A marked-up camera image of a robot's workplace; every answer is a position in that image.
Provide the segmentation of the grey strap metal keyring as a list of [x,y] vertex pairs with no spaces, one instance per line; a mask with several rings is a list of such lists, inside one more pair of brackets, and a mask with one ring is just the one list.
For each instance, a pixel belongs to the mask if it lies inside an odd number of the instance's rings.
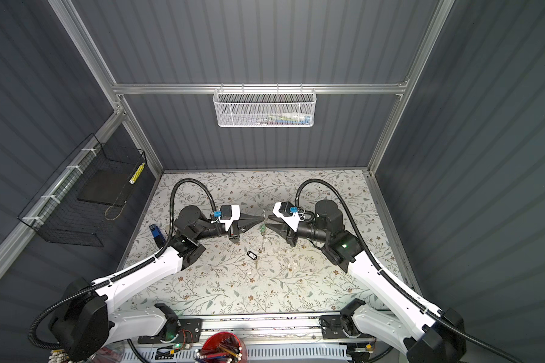
[[[261,225],[265,225],[266,226],[266,218],[263,218],[263,223]],[[265,253],[266,252],[266,239],[267,239],[267,236],[262,236],[260,234],[260,237],[261,237],[261,243],[260,243],[260,247],[258,249],[259,253]]]

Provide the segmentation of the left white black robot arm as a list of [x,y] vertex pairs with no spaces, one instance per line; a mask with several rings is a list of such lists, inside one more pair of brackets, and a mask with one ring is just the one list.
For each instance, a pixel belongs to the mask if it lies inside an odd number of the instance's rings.
[[149,257],[113,275],[93,282],[72,283],[66,296],[88,287],[93,292],[63,303],[48,328],[72,361],[83,361],[103,346],[148,336],[172,343],[180,336],[177,314],[156,303],[142,311],[120,313],[127,300],[169,275],[187,269],[205,251],[200,241],[225,235],[238,242],[242,233],[263,222],[261,216],[241,213],[238,205],[224,205],[207,217],[197,206],[183,208],[173,223],[174,235],[160,257]]

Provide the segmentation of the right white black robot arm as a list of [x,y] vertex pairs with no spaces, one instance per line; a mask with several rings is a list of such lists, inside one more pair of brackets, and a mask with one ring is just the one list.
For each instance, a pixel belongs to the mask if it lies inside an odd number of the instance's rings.
[[295,246],[298,239],[320,242],[323,255],[358,282],[368,287],[390,313],[378,312],[361,299],[340,311],[342,328],[348,336],[368,334],[404,354],[410,362],[459,362],[466,353],[466,340],[444,327],[464,328],[455,312],[442,312],[425,302],[393,276],[359,238],[347,231],[342,211],[334,201],[323,200],[313,212],[290,202],[278,202],[266,225]]

